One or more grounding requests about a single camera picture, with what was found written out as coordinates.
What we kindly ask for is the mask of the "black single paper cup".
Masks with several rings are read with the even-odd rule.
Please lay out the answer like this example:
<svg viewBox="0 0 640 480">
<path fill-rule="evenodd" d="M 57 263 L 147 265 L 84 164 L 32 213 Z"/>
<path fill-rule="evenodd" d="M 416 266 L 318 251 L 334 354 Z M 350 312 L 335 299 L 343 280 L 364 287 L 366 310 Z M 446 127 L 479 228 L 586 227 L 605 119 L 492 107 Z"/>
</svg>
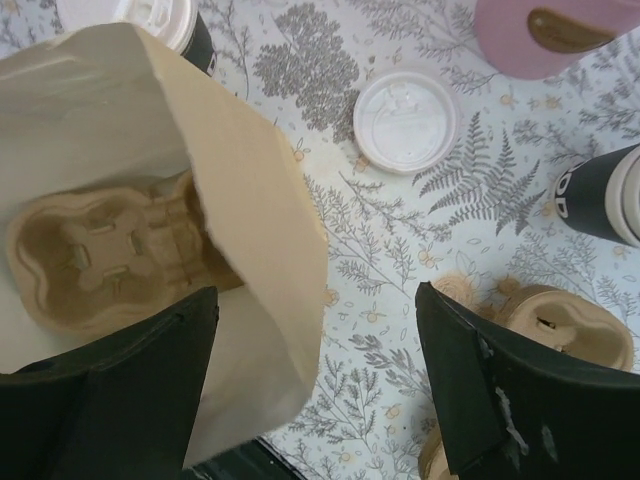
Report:
<svg viewBox="0 0 640 480">
<path fill-rule="evenodd" d="M 210 32 L 199 12 L 196 13 L 191 36 L 181 56 L 209 77 L 214 75 L 217 53 Z"/>
</svg>

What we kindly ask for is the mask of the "white plastic cup lid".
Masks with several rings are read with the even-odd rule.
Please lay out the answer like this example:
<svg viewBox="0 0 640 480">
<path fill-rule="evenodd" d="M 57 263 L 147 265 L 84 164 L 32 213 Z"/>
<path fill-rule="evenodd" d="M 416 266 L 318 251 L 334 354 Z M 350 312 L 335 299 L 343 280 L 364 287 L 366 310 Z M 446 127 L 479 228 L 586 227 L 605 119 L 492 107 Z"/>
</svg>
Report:
<svg viewBox="0 0 640 480">
<path fill-rule="evenodd" d="M 178 53 L 186 49 L 198 16 L 190 0 L 58 0 L 56 8 L 67 32 L 130 23 Z"/>
</svg>

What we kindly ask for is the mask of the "single brown cup carrier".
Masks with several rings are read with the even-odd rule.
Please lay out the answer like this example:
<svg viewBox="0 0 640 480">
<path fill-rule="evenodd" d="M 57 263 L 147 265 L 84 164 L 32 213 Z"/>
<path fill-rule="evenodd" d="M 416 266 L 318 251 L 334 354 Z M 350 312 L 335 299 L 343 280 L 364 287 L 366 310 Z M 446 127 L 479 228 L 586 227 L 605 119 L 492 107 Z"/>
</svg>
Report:
<svg viewBox="0 0 640 480">
<path fill-rule="evenodd" d="M 192 172 L 166 184 L 50 195 L 11 220 L 7 259 L 35 322 L 102 336 L 203 287 L 242 286 L 209 237 Z"/>
</svg>

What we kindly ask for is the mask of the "pink straw holder cup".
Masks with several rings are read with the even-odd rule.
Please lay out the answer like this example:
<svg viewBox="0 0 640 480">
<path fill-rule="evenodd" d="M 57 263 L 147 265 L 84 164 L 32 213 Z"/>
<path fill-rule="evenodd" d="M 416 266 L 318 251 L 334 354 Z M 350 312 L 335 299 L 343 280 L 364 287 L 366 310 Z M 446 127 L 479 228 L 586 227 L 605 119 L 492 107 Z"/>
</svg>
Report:
<svg viewBox="0 0 640 480">
<path fill-rule="evenodd" d="M 633 0 L 479 0 L 474 12 L 486 61 L 524 80 L 555 76 L 638 26 Z"/>
</svg>

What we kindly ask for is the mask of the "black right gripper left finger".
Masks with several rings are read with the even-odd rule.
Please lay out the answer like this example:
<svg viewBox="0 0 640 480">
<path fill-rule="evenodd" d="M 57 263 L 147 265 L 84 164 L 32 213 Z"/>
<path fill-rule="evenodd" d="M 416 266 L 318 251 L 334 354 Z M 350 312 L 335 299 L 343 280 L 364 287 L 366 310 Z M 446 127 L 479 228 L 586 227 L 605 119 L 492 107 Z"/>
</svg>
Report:
<svg viewBox="0 0 640 480">
<path fill-rule="evenodd" d="M 202 288 L 2 375 L 2 478 L 179 478 L 218 319 L 216 288 Z"/>
</svg>

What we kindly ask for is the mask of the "cream paper bag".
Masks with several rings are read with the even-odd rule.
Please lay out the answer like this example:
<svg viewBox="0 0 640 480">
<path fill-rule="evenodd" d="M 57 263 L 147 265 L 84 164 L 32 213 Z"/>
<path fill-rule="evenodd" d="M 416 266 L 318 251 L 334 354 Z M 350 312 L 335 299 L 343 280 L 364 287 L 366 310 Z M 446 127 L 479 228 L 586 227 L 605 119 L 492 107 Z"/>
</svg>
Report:
<svg viewBox="0 0 640 480">
<path fill-rule="evenodd" d="M 295 418 L 319 368 L 328 244 L 286 136 L 141 28 L 89 27 L 1 62 L 1 377 L 102 336 L 35 322 L 6 253 L 11 220 L 59 193 L 194 177 L 242 279 L 219 319 L 183 469 Z"/>
</svg>

